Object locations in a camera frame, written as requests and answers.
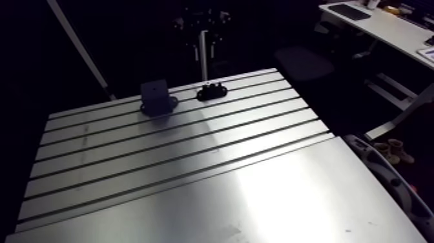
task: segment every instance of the white pole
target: white pole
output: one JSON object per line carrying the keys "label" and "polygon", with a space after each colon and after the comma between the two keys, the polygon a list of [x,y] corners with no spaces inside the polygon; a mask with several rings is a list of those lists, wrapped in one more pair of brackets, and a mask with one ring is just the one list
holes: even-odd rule
{"label": "white pole", "polygon": [[83,44],[81,44],[80,39],[78,38],[77,34],[74,32],[74,29],[72,28],[71,24],[68,22],[68,19],[64,15],[59,4],[57,3],[57,0],[46,0],[46,1],[48,5],[50,5],[51,10],[56,15],[57,20],[59,20],[60,24],[62,25],[65,32],[68,34],[69,38],[71,39],[72,43],[80,53],[81,57],[83,58],[83,60],[85,60],[85,63],[89,67],[90,71],[94,74],[98,83],[103,87],[104,92],[107,94],[107,96],[109,96],[111,100],[116,100],[116,97],[108,91],[107,82],[104,80],[104,77],[101,75],[98,68],[95,66],[95,63],[92,61],[92,58],[90,58]]}

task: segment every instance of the dark background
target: dark background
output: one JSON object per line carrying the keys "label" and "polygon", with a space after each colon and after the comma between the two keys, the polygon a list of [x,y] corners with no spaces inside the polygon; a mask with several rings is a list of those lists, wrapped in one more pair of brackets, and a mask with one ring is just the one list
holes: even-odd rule
{"label": "dark background", "polygon": [[0,242],[14,230],[49,113],[108,101],[47,2],[0,3]]}

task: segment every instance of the metal table surface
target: metal table surface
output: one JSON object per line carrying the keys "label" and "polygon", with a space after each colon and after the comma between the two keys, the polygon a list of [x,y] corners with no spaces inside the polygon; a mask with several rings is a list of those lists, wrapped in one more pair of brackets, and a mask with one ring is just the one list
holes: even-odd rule
{"label": "metal table surface", "polygon": [[52,114],[6,242],[423,242],[275,69]]}

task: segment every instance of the white desk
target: white desk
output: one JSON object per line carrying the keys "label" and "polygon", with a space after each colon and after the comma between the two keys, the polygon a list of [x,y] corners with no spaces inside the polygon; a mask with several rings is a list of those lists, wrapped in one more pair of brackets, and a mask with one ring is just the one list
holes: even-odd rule
{"label": "white desk", "polygon": [[405,55],[434,70],[434,63],[416,53],[419,49],[427,48],[424,42],[431,36],[434,36],[434,32],[420,28],[417,25],[379,8],[370,11],[363,6],[360,6],[356,1],[350,1],[345,4],[371,15],[369,19],[354,21],[329,9],[329,6],[339,4],[342,3],[320,5],[320,9],[343,20],[345,23],[362,30],[374,38],[395,47]]}
{"label": "white desk", "polygon": [[[405,21],[379,8],[376,8],[375,10],[368,10],[364,6],[361,6],[357,1],[349,1],[343,3],[360,11],[363,11],[371,16],[369,19],[354,21],[329,9],[330,6],[339,4],[342,3],[320,5],[320,9],[342,20],[343,22],[369,34],[376,40],[387,43],[391,47],[399,50],[401,53],[413,58],[414,60],[427,66],[431,70],[434,70],[434,63],[428,61],[427,59],[416,53],[416,51],[419,49],[427,48],[424,42],[431,36],[434,36],[434,32],[420,28],[417,25]],[[393,103],[403,111],[394,120],[389,121],[367,132],[365,135],[370,140],[378,138],[384,133],[395,128],[398,123],[402,122],[402,120],[409,116],[417,107],[421,106],[423,103],[431,101],[432,97],[434,97],[434,84],[431,84],[428,88],[426,88],[419,95],[417,95],[384,74],[379,74],[378,77],[392,85],[400,92],[406,94],[408,98],[404,100],[399,100],[398,98],[394,97],[388,91],[380,88],[379,86],[373,83],[368,83],[368,86],[371,89],[373,89],[375,92],[383,96],[385,99],[389,100],[391,103]]]}

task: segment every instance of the aluminum t-slot table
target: aluminum t-slot table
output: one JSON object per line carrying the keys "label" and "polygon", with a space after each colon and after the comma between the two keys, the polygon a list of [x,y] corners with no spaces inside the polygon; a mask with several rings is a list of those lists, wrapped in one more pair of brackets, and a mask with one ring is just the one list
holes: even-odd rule
{"label": "aluminum t-slot table", "polygon": [[276,69],[52,114],[7,243],[423,242]]}

